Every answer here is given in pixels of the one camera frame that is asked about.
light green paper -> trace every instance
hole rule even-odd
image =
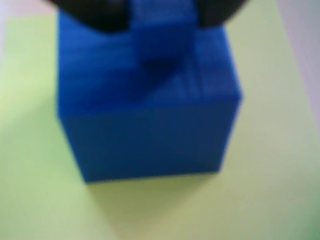
[[[9,20],[0,240],[319,240],[320,139],[275,2],[227,29],[245,100],[222,172],[85,186],[55,116],[55,17]]]

table surface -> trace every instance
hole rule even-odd
[[[54,112],[55,10],[1,0],[2,23],[45,15],[2,24],[0,239],[320,240],[320,2],[303,2],[227,25],[245,100],[221,173],[84,185]]]

black object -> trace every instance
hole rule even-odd
[[[130,0],[48,0],[78,21],[102,32],[127,30]],[[214,27],[230,19],[248,0],[195,0],[200,27]]]

blue plastic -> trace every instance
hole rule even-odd
[[[131,32],[137,57],[179,58],[194,49],[194,0],[132,0]]]
[[[223,26],[195,30],[189,54],[143,63],[132,31],[62,12],[58,29],[58,116],[86,182],[220,170],[242,98]]]

cube side face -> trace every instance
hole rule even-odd
[[[133,0],[131,5],[130,30],[140,61],[192,52],[197,30],[193,0]]]
[[[86,182],[219,171],[239,98],[62,117]]]

